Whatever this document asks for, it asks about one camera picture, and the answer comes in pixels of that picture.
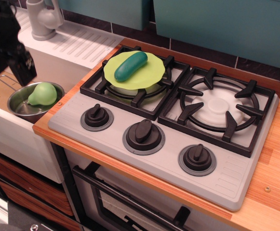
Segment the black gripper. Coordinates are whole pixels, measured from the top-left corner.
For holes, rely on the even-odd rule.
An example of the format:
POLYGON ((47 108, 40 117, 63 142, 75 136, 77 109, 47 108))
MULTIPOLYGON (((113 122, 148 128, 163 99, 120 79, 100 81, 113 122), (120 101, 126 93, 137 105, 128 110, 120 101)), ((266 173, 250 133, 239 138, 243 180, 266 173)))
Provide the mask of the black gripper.
POLYGON ((9 67, 21 86, 36 76, 34 60, 18 40, 20 25, 16 19, 17 6, 13 0, 0 0, 0 73, 9 67))

